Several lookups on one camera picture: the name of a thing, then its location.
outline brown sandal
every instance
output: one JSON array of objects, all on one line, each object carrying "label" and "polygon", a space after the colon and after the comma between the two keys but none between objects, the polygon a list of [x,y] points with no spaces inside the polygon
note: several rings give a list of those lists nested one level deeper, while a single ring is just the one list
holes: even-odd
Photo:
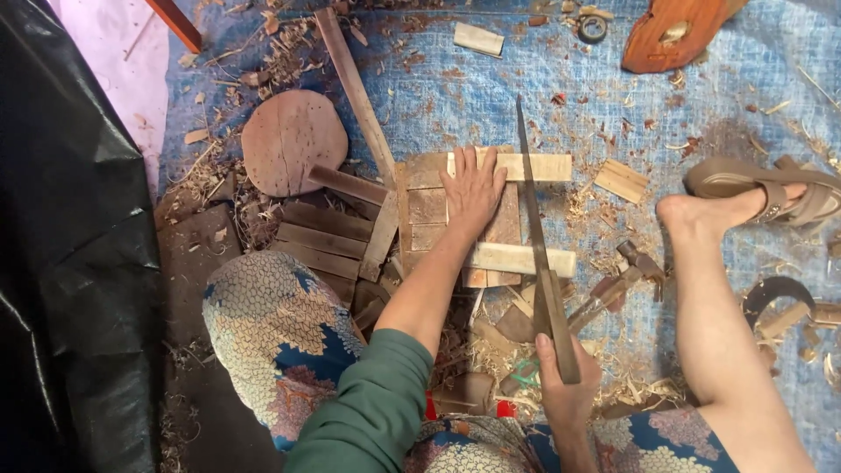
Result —
[{"label": "brown sandal", "polygon": [[[841,179],[822,173],[810,164],[803,168],[789,156],[774,163],[777,169],[763,169],[728,157],[711,157],[686,174],[690,194],[703,199],[722,199],[762,188],[768,195],[765,208],[748,223],[777,220],[784,225],[802,226],[841,215]],[[804,183],[806,192],[786,208],[783,185]]]}]

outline hammer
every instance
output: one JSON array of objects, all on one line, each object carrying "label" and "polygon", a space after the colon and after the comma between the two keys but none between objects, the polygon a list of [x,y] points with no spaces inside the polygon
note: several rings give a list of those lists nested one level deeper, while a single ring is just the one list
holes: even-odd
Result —
[{"label": "hammer", "polygon": [[[569,316],[567,323],[569,332],[578,336],[581,329],[595,319],[607,306],[626,293],[634,283],[642,277],[652,280],[656,285],[654,291],[654,302],[663,299],[663,285],[666,280],[666,273],[644,252],[639,252],[637,246],[630,240],[625,240],[616,250],[628,261],[628,268],[613,279],[613,281],[595,295],[590,293],[590,298]],[[537,370],[537,353],[532,353],[529,358],[531,363],[525,364],[522,368],[512,371],[500,382],[500,392],[503,396],[513,396],[520,390],[520,381],[531,376]]]}]

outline green string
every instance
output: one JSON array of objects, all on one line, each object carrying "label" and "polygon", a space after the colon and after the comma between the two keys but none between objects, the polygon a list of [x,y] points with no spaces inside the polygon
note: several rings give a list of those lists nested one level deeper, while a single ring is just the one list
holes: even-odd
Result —
[{"label": "green string", "polygon": [[534,380],[535,376],[537,376],[537,371],[538,371],[537,369],[532,371],[532,373],[530,375],[528,375],[528,377],[526,377],[526,378],[523,378],[520,375],[515,375],[514,374],[514,373],[519,373],[520,371],[523,370],[523,368],[525,368],[529,364],[533,364],[536,368],[539,368],[539,364],[537,363],[537,361],[531,361],[530,359],[523,359],[523,360],[520,360],[519,363],[517,363],[517,365],[514,369],[514,372],[512,372],[510,374],[511,378],[513,378],[514,380],[517,380],[517,382],[520,383],[520,389],[525,388],[527,385],[532,385],[532,386],[539,386],[540,385]]}]

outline reddish wood piece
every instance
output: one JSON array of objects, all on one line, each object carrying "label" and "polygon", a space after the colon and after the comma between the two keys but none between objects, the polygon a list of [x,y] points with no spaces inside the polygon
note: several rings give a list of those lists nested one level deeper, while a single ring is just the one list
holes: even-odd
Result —
[{"label": "reddish wood piece", "polygon": [[[728,0],[651,0],[633,25],[625,44],[622,67],[631,72],[663,72],[695,59],[712,41],[722,23],[738,11]],[[667,29],[688,22],[686,34],[674,42],[661,43]]]},{"label": "reddish wood piece", "polygon": [[193,54],[202,52],[202,35],[172,0],[146,0]]}]

